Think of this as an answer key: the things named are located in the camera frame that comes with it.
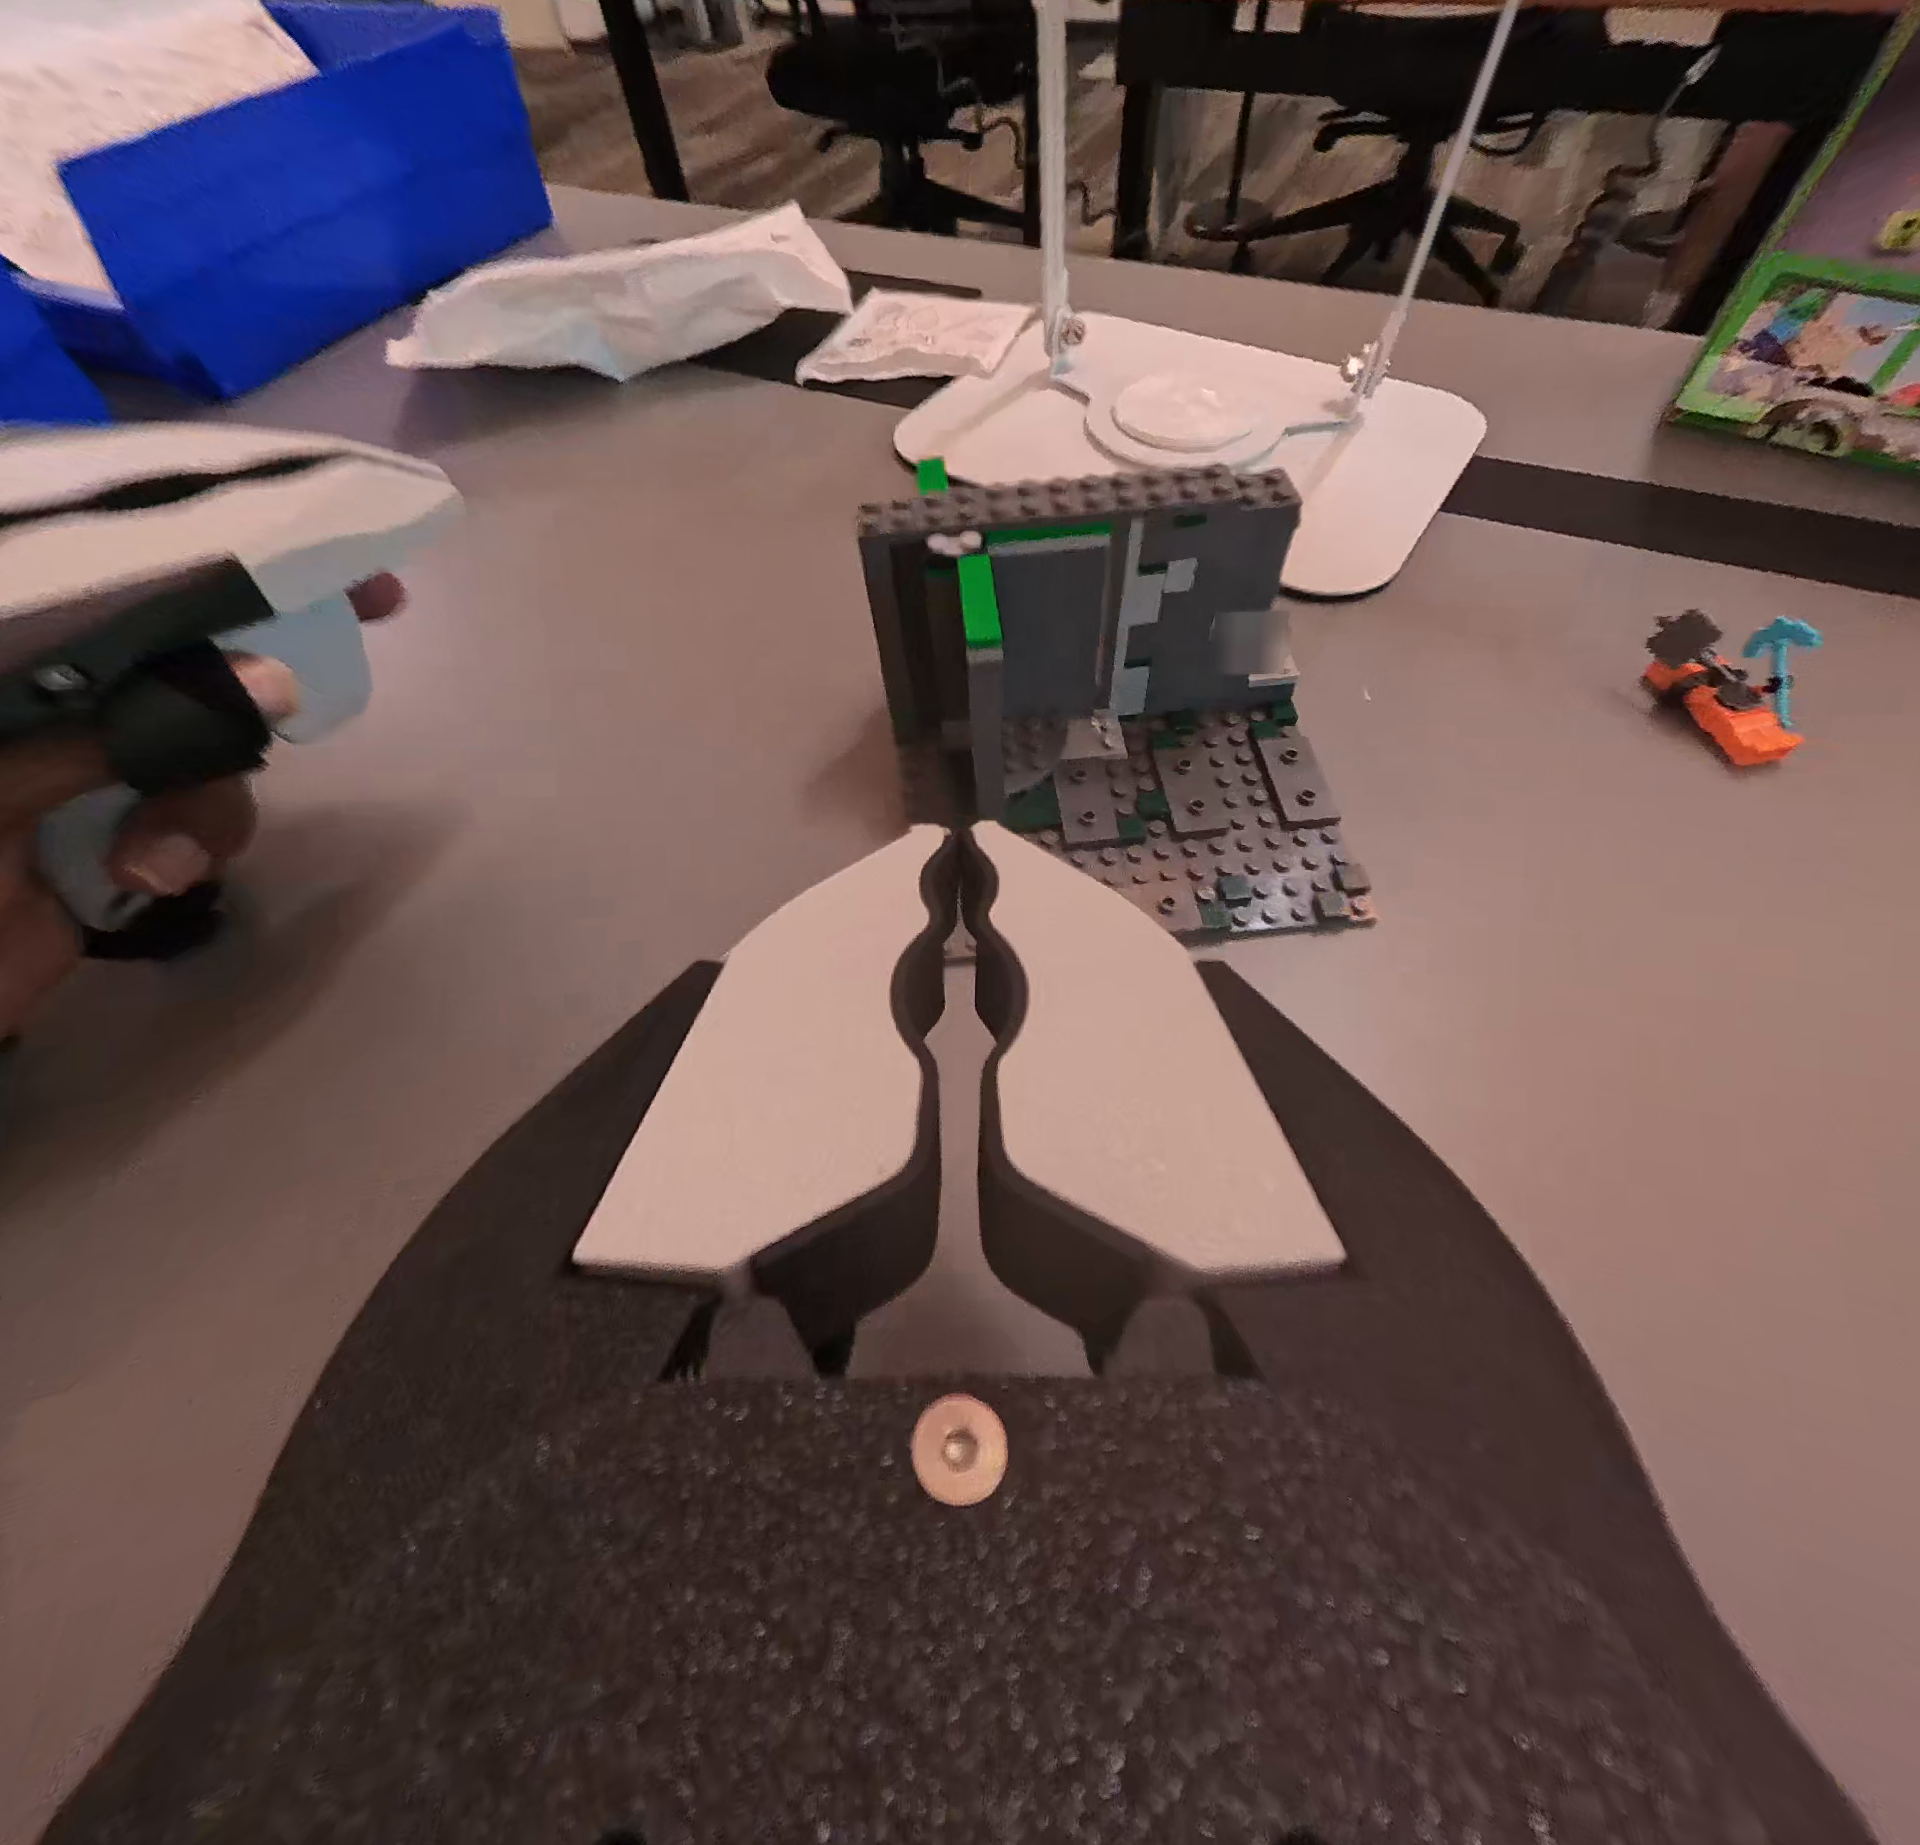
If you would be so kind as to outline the small printed paper bag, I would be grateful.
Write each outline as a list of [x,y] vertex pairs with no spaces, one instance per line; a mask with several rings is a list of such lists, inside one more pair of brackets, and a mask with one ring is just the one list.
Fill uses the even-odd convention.
[[797,382],[987,378],[1035,314],[1031,303],[874,287],[797,363]]

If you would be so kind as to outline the white adjustable book stand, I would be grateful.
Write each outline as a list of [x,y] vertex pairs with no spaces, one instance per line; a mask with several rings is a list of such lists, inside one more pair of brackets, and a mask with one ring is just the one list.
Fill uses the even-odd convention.
[[1038,12],[1040,300],[996,373],[951,378],[892,429],[901,465],[944,461],[951,485],[1012,487],[1027,476],[1169,485],[1220,465],[1236,480],[1288,480],[1302,500],[1281,586],[1346,601],[1390,586],[1424,539],[1488,420],[1432,387],[1390,378],[1390,359],[1462,156],[1488,109],[1514,21],[1501,0],[1471,91],[1446,109],[1446,156],[1393,312],[1344,366],[1290,350],[1207,338],[1139,321],[1077,312],[1064,249],[1064,0]]

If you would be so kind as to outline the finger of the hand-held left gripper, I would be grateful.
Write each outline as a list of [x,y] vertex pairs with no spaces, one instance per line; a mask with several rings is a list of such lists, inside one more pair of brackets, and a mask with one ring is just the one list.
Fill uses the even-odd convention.
[[2,513],[2,617],[75,610],[205,562],[239,562],[272,614],[291,614],[393,573],[462,506],[443,476],[312,465],[173,500],[108,493],[18,512]]
[[75,513],[125,487],[250,480],[352,461],[443,485],[443,468],[384,446],[260,424],[2,424],[2,520]]

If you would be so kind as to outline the green toy brick set box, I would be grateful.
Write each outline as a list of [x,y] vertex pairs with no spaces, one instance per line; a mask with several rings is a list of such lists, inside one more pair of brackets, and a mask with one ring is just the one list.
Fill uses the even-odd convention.
[[1726,295],[1666,420],[1915,476],[1915,12]]

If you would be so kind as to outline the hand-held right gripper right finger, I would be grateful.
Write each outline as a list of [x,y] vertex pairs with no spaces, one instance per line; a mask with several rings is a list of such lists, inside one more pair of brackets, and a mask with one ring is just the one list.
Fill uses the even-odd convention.
[[1017,966],[996,1060],[1007,1161],[1187,1275],[1331,1270],[1346,1248],[1187,949],[1007,827],[974,827]]

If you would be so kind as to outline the white crumpled paper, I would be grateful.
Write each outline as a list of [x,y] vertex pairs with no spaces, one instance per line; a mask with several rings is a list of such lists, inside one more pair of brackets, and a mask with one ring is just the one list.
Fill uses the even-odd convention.
[[108,291],[58,169],[309,77],[260,0],[2,0],[2,265]]

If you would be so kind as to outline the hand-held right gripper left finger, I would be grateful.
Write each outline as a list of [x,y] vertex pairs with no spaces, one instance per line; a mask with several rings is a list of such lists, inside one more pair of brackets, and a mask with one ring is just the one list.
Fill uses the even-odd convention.
[[908,1173],[944,1015],[951,836],[908,827],[723,958],[572,1265],[724,1283]]

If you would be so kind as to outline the black office chair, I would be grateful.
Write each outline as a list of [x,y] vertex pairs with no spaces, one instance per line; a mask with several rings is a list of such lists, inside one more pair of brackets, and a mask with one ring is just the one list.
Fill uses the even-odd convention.
[[951,238],[998,226],[1038,238],[1031,196],[996,203],[927,177],[927,148],[979,152],[998,109],[1031,106],[1031,0],[849,0],[849,17],[806,6],[765,61],[773,106],[821,123],[815,148],[865,142],[879,191],[841,213],[849,226]]

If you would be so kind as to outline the grey brick wall model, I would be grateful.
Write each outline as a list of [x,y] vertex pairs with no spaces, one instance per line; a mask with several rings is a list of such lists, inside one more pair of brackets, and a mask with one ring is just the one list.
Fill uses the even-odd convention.
[[[1108,541],[856,539],[918,823],[998,823],[1184,942],[1375,923],[1314,744],[1281,573],[1301,520],[1126,513]],[[1001,651],[956,562],[996,558]]]

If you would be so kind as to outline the crumpled white paper bag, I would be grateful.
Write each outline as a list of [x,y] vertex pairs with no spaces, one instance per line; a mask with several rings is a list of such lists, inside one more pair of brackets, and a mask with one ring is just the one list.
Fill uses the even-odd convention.
[[480,265],[419,303],[411,331],[387,344],[387,363],[627,382],[789,312],[856,312],[849,275],[797,203],[655,246]]

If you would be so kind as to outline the person's left hand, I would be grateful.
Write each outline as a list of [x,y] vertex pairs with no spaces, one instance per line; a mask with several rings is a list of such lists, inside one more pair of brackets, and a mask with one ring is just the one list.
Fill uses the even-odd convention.
[[[38,870],[38,823],[108,785],[108,757],[87,729],[38,729],[2,747],[2,1041],[10,1041],[83,966],[79,919]],[[125,816],[108,879],[138,897],[173,902],[213,883],[252,840],[252,789],[222,776],[164,790]]]

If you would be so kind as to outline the grey desk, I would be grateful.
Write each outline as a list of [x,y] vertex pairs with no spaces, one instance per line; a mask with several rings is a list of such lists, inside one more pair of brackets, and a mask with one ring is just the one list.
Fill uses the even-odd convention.
[[[222,1580],[428,1208],[691,958],[883,846],[849,512],[888,402],[737,369],[427,373],[380,322],[234,416],[467,494],[272,759],[234,932],[87,966],[2,1106],[2,1840],[36,1840]],[[1915,1840],[1911,493],[1660,433],[1677,338],[1424,303],[1488,416],[1468,513],[1295,617],[1379,923],[1225,949],[1497,1217],[1717,1615]],[[1522,524],[1476,506],[1488,480]],[[1643,690],[1662,614],[1774,617],[1804,744]]]

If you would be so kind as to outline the orange toy brick figure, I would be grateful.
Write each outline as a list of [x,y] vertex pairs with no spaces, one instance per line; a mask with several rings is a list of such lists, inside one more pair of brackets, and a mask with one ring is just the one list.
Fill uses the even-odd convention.
[[1804,744],[1792,723],[1792,654],[1817,647],[1817,628],[1774,617],[1727,658],[1700,610],[1662,614],[1648,634],[1643,690],[1691,719],[1731,770],[1766,770]]

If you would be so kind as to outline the blue plastic bin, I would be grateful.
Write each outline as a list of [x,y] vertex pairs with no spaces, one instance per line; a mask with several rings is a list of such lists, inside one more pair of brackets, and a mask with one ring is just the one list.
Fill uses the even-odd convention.
[[66,165],[108,291],[10,283],[79,363],[229,402],[549,226],[495,6],[267,12],[312,77]]
[[75,363],[45,303],[79,295],[18,272],[2,256],[2,429],[93,429],[113,424],[113,407]]

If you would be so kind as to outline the long dark grey studded plate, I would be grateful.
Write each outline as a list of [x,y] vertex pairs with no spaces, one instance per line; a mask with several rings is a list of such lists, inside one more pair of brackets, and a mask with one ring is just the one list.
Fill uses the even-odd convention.
[[1284,513],[1301,520],[1302,500],[1284,471],[1200,468],[1124,468],[1112,476],[1053,476],[1007,487],[947,485],[892,503],[856,512],[858,539],[918,539],[956,530],[1053,530],[1093,525],[1126,513]]

